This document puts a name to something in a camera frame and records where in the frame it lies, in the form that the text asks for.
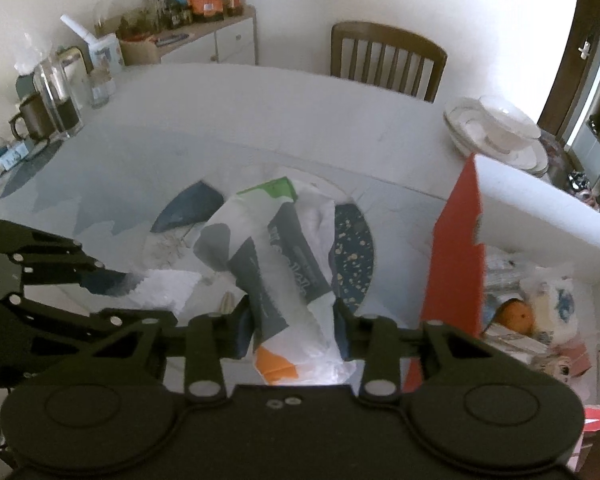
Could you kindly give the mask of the orange fruit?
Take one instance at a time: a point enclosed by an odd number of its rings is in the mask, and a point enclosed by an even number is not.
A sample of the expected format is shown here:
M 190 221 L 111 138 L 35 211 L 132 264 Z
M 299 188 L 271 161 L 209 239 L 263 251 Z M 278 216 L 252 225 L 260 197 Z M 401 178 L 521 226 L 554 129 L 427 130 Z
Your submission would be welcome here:
M 493 322 L 521 335 L 530 335 L 534 327 L 532 307 L 520 299 L 509 299 L 496 311 Z

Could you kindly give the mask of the clear plastic snack bag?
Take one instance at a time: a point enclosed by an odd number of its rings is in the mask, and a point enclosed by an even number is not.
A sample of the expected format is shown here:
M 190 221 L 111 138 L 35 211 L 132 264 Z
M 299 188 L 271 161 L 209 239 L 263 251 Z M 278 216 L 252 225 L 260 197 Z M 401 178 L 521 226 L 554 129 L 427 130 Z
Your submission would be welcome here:
M 532 337 L 547 347 L 560 346 L 577 336 L 573 272 L 572 263 L 552 268 L 537 266 L 519 283 L 534 316 Z

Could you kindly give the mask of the brown wooden chair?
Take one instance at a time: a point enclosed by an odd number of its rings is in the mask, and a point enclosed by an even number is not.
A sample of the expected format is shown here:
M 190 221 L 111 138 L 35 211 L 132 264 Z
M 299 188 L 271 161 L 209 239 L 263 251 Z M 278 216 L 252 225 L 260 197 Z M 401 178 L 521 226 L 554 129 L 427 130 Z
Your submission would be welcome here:
M 432 103 L 448 55 L 433 41 L 389 25 L 345 21 L 332 26 L 330 74 Z

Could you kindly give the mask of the white side cabinet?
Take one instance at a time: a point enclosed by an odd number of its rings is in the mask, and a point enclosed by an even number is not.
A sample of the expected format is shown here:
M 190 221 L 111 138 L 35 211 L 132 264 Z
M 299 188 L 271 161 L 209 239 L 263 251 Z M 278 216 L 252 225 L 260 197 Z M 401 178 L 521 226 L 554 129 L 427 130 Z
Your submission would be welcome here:
M 157 48 L 159 64 L 216 63 L 258 64 L 257 13 L 246 6 L 239 16 L 223 21 L 197 23 L 174 30 L 187 37 Z

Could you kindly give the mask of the silver foil snack bag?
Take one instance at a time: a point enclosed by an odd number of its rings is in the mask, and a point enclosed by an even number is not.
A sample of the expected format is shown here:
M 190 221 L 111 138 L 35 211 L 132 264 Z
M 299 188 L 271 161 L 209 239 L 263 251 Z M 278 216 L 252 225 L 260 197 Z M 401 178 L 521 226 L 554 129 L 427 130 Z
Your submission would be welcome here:
M 524 256 L 488 252 L 483 285 L 486 292 L 513 292 L 520 289 L 522 281 L 538 274 L 539 267 Z

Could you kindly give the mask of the white patterned tissue pack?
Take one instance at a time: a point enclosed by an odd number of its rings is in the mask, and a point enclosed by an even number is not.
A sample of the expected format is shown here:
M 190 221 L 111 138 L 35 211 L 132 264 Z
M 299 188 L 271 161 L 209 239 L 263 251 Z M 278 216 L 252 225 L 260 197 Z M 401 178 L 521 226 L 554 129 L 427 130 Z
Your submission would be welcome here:
M 230 197 L 195 242 L 248 296 L 254 366 L 270 385 L 340 385 L 355 371 L 336 343 L 334 244 L 334 200 L 288 177 Z

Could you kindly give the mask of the stacked white plates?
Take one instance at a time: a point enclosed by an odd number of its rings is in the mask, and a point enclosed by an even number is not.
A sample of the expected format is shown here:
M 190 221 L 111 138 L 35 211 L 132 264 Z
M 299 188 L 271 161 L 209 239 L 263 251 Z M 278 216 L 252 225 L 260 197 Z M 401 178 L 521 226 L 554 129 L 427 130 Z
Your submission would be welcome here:
M 548 169 L 539 126 L 499 96 L 458 98 L 445 105 L 443 119 L 456 148 L 480 154 L 542 177 Z

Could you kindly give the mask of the glass pitcher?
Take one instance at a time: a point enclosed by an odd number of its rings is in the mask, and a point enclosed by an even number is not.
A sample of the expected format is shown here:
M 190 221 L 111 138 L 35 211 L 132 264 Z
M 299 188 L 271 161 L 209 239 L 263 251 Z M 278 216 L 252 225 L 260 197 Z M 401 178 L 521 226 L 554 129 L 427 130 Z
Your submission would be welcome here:
M 60 136 L 71 138 L 83 127 L 67 76 L 54 54 L 35 66 L 33 82 Z

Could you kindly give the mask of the white crumpled paper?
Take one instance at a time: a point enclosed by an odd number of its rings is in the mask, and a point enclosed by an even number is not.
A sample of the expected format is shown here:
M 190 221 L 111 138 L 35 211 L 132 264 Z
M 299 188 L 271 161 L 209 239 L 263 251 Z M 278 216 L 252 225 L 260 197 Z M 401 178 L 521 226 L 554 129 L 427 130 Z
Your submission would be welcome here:
M 125 298 L 137 307 L 183 313 L 186 302 L 202 279 L 197 272 L 183 270 L 148 270 L 133 274 Z

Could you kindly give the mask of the dark brown mug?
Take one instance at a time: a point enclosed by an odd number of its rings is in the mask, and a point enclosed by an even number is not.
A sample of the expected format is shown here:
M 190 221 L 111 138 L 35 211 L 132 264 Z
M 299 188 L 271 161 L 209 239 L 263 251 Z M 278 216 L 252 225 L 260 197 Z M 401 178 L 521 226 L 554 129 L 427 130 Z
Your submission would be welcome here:
M 20 133 L 17 129 L 17 122 L 20 120 L 26 126 L 25 133 Z M 55 124 L 38 92 L 30 94 L 20 102 L 18 113 L 10 118 L 8 123 L 12 135 L 17 140 L 31 138 L 38 143 L 49 139 L 56 132 Z

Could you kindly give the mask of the red and white cardboard box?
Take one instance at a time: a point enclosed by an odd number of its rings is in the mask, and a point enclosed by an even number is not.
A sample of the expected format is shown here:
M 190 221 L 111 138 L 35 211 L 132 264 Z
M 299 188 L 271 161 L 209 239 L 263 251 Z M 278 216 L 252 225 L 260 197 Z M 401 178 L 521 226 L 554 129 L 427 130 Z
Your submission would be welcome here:
M 422 320 L 478 333 L 489 246 L 521 252 L 540 266 L 573 265 L 592 361 L 583 382 L 588 403 L 600 404 L 600 213 L 530 174 L 469 157 L 434 225 Z

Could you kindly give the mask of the white porcelain bowl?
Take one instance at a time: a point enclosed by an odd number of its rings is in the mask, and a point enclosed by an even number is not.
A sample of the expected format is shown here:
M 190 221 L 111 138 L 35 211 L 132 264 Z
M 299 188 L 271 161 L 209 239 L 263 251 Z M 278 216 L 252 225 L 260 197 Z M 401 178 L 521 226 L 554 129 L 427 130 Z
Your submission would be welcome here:
M 528 148 L 539 140 L 538 125 L 513 104 L 499 96 L 480 96 L 478 104 L 484 117 L 486 138 L 502 153 Z

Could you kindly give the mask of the round patterned placemat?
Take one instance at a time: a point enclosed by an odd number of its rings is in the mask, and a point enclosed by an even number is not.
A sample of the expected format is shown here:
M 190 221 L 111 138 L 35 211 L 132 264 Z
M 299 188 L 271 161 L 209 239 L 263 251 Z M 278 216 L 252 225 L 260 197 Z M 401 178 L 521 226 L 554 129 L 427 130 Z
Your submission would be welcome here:
M 286 304 L 299 306 L 302 323 L 315 325 L 304 299 L 309 289 L 298 286 L 285 298 L 276 299 L 272 280 L 261 274 L 265 266 L 258 255 L 217 271 L 194 252 L 208 220 L 230 198 L 270 181 L 290 182 L 298 195 L 296 212 L 285 218 L 285 234 L 300 231 L 321 274 L 329 278 L 332 292 L 351 309 L 362 304 L 375 262 L 373 237 L 362 211 L 345 192 L 322 177 L 296 168 L 261 164 L 215 171 L 192 184 L 170 201 L 151 227 L 143 251 L 146 271 L 183 270 L 202 276 L 183 313 L 174 314 L 178 320 L 187 321 L 209 311 L 214 300 L 231 292 L 249 298 L 262 330 L 286 326 L 280 313 Z

